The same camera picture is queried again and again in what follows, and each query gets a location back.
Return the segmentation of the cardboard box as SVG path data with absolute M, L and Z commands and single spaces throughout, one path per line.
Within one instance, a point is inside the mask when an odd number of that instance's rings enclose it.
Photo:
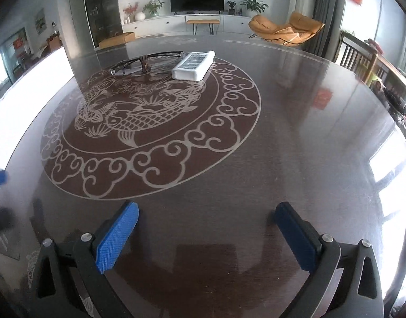
M 124 45 L 129 42 L 135 41 L 135 33 L 134 32 L 126 32 L 123 34 L 119 34 L 117 36 L 113 36 L 110 38 L 106 38 L 99 42 L 99 48 L 105 49 L 108 47 L 115 47 L 118 45 Z

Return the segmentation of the dark display cabinet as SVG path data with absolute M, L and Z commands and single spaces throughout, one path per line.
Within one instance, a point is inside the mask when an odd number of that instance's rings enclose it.
M 95 47 L 107 38 L 123 33 L 118 0 L 84 0 L 86 15 Z

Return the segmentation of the green potted plant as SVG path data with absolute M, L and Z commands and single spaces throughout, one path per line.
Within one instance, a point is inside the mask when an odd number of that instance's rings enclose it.
M 265 2 L 258 0 L 242 0 L 240 5 L 246 10 L 246 15 L 251 17 L 265 13 L 269 7 Z
M 142 11 L 145 13 L 147 18 L 153 18 L 159 15 L 159 10 L 163 8 L 164 2 L 161 0 L 149 0 Z

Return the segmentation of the green potted plant right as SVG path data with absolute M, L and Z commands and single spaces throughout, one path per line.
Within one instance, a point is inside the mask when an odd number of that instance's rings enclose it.
M 258 0 L 242 0 L 240 5 L 246 10 L 246 15 L 251 17 L 265 13 L 269 7 L 265 2 Z

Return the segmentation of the white tv cabinet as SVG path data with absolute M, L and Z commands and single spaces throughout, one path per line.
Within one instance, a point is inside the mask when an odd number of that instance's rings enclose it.
M 220 32 L 245 34 L 248 36 L 252 34 L 248 26 L 251 20 L 249 17 L 229 14 L 175 14 L 157 16 L 123 24 L 122 29 L 124 32 L 134 32 L 137 38 L 193 34 L 193 27 L 186 24 L 188 19 L 219 19 L 220 25 L 214 27 L 214 34 Z M 208 26 L 199 25 L 196 34 L 209 34 Z

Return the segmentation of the grey curtain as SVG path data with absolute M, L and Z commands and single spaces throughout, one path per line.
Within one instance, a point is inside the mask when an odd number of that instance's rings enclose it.
M 313 55 L 325 58 L 328 44 L 333 32 L 336 7 L 339 0 L 315 0 L 312 18 L 324 26 L 309 40 L 306 50 Z

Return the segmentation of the white storage box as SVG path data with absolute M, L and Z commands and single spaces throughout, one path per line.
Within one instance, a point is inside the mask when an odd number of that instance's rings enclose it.
M 0 170 L 52 97 L 73 77 L 63 47 L 28 70 L 0 99 Z

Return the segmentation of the wooden bench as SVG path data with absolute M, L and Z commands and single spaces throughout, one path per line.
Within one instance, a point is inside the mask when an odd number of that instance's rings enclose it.
M 191 25 L 193 27 L 193 35 L 195 35 L 198 31 L 199 25 L 206 25 L 209 28 L 209 34 L 214 35 L 214 27 L 220 25 L 219 19 L 188 19 L 186 20 L 187 25 Z

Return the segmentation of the red flower vase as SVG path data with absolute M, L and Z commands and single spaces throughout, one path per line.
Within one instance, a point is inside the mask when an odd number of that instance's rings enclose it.
M 134 2 L 134 4 L 128 4 L 124 9 L 123 12 L 125 14 L 124 23 L 130 23 L 134 21 L 134 16 L 138 10 L 139 2 Z

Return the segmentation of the black eyeglasses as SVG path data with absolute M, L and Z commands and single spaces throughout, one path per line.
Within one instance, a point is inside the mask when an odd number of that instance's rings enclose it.
M 146 75 L 150 73 L 154 60 L 159 64 L 162 60 L 182 59 L 183 56 L 183 51 L 164 51 L 141 55 L 118 62 L 109 69 L 109 72 L 112 76 Z

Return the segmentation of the dark wooden dining chair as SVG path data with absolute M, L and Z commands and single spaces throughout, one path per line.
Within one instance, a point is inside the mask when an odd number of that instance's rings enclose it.
M 385 59 L 376 47 L 349 32 L 340 32 L 333 62 L 355 73 L 366 85 L 370 85 L 376 76 L 384 83 L 395 80 L 406 88 L 406 78 L 397 67 Z

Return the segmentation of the orange lounge chair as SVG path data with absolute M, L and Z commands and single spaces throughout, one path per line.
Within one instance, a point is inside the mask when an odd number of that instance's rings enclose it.
M 257 14 L 249 21 L 248 26 L 256 36 L 267 42 L 296 47 L 320 33 L 324 23 L 292 12 L 286 24 L 275 24 L 265 16 Z

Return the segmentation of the white power bank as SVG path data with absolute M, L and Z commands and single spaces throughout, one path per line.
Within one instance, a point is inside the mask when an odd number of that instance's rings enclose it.
M 171 71 L 171 76 L 177 81 L 199 82 L 204 79 L 209 68 L 212 66 L 215 52 L 190 52 Z

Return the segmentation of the green potted plant left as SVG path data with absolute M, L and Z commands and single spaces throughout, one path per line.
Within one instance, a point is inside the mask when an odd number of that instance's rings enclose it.
M 145 13 L 147 18 L 153 18 L 159 15 L 159 10 L 163 8 L 164 2 L 161 0 L 149 0 L 142 11 Z

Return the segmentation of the small potted plant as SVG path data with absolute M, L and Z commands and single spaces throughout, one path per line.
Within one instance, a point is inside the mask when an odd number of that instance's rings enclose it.
M 229 15 L 235 15 L 235 7 L 237 3 L 235 1 L 229 0 L 227 1 L 227 6 L 228 6 L 228 14 Z

